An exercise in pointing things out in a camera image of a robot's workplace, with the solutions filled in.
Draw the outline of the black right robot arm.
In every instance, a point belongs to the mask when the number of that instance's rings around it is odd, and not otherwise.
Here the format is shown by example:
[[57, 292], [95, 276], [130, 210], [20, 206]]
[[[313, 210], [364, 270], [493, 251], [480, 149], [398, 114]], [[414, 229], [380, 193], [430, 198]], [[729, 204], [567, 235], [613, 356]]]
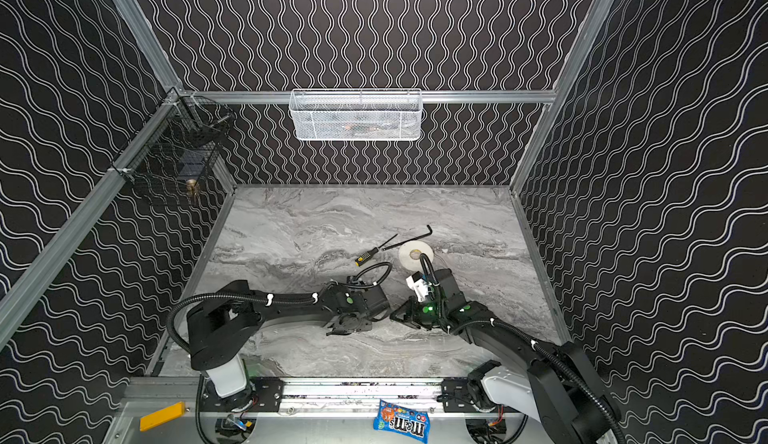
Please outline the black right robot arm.
[[504, 365], [525, 371], [536, 416], [554, 443], [596, 443], [610, 433], [627, 441], [621, 412], [582, 348], [556, 345], [503, 321], [486, 305], [469, 300], [448, 268], [436, 269], [427, 254], [409, 298], [392, 321], [439, 329], [491, 352]]

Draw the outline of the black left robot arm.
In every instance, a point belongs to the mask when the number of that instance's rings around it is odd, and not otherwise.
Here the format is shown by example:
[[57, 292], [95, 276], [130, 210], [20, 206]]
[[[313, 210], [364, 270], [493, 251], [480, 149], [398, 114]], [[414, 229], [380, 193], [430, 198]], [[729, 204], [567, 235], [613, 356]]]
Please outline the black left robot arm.
[[391, 309], [382, 283], [392, 268], [387, 261], [371, 264], [312, 293], [259, 291], [245, 279], [234, 280], [216, 292], [181, 299], [168, 313], [167, 333], [219, 399], [242, 399], [251, 385], [239, 353], [252, 336], [270, 325], [294, 323], [317, 324], [328, 335], [367, 332]]

